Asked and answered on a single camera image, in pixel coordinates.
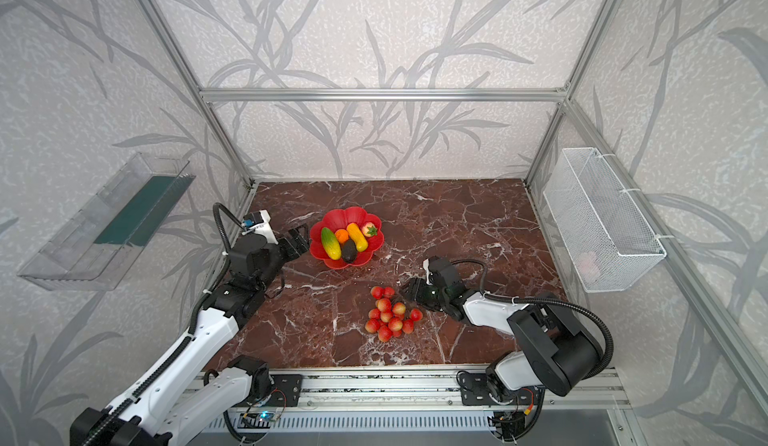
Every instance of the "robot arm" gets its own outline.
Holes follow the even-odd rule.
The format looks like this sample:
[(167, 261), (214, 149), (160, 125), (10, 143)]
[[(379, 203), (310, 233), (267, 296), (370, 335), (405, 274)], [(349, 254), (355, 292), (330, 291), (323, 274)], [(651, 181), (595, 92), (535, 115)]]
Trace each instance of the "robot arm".
[[(234, 246), (221, 225), (219, 209), (240, 225), (242, 237)], [(192, 311), (189, 329), (104, 410), (87, 408), (80, 414), (72, 423), (70, 444), (182, 446), (232, 405), (268, 398), (273, 385), (266, 363), (240, 356), (174, 407), (205, 364), (264, 304), (266, 290), (283, 265), (310, 248), (301, 228), (277, 239), (266, 211), (251, 213), (240, 223), (225, 207), (215, 205), (214, 219), (227, 259), (214, 286), (204, 291)], [(219, 286), (227, 273), (228, 280)]]
[[(424, 262), (426, 278), (411, 278), (402, 294), (456, 321), (494, 327), (515, 336), (521, 351), (502, 356), (486, 369), (488, 389), (496, 402), (507, 403), (515, 390), (537, 384), (564, 396), (581, 379), (598, 374), (608, 365), (613, 355), (610, 332), (591, 311), (559, 301), (554, 295), (518, 298), (469, 289), (454, 266), (459, 262), (483, 265), (475, 260), (451, 263), (432, 257)], [(605, 353), (574, 311), (596, 321), (605, 336)]]

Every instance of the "transparent container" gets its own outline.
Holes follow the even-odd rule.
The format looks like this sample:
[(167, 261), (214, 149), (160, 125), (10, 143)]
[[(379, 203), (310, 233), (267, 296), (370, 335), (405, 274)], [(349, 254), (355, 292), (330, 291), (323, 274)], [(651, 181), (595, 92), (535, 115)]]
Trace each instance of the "transparent container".
[(587, 292), (624, 291), (667, 256), (595, 148), (562, 149), (544, 199)]
[(18, 275), (48, 290), (115, 289), (189, 188), (188, 164), (137, 153)]

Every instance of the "avocado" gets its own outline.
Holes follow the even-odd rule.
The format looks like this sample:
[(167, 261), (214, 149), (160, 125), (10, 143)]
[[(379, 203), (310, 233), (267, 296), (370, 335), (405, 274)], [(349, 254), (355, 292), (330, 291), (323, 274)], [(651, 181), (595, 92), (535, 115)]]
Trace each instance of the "avocado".
[(357, 248), (355, 247), (355, 242), (353, 240), (348, 240), (344, 243), (344, 246), (341, 247), (341, 259), (348, 264), (357, 259)]

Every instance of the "red fruit bowl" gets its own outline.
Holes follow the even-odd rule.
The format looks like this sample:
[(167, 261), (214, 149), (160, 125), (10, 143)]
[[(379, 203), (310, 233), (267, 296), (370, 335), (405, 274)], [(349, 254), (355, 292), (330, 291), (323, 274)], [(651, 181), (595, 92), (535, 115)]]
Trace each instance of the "red fruit bowl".
[[(322, 242), (320, 241), (320, 231), (322, 228), (328, 228), (333, 232), (339, 229), (346, 229), (351, 223), (357, 224), (360, 228), (367, 222), (372, 222), (373, 225), (379, 230), (379, 234), (372, 238), (366, 238), (368, 240), (368, 249), (363, 252), (357, 253), (357, 258), (352, 262), (344, 262), (342, 259), (331, 259), (326, 254), (326, 250), (322, 248)], [(310, 230), (310, 254), (317, 259), (322, 259), (326, 266), (331, 269), (343, 269), (347, 266), (362, 266), (371, 260), (373, 252), (378, 250), (384, 244), (384, 234), (382, 233), (382, 221), (379, 216), (370, 214), (368, 211), (357, 206), (347, 209), (334, 209), (328, 211), (322, 221), (318, 222)]]

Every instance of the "wall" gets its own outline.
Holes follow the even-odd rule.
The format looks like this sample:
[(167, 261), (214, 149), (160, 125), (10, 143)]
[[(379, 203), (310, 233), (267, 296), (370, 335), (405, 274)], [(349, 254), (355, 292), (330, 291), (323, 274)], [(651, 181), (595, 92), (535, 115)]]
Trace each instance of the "wall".
[[(0, 442), (65, 444), (177, 337), (245, 188), (132, 0), (0, 0)], [(16, 276), (137, 151), (197, 175), (120, 285)]]
[[(212, 88), (562, 87), (601, 1), (158, 0)], [(413, 179), (523, 177), (553, 109), (232, 103), (218, 113), (254, 177)]]
[[(624, 0), (576, 92), (764, 358), (766, 6), (768, 0)], [(606, 319), (616, 337), (614, 365), (646, 438), (768, 444), (768, 424), (663, 265), (625, 292), (581, 289), (541, 196), (558, 150), (581, 145), (565, 123), (536, 175), (535, 198), (571, 297)]]

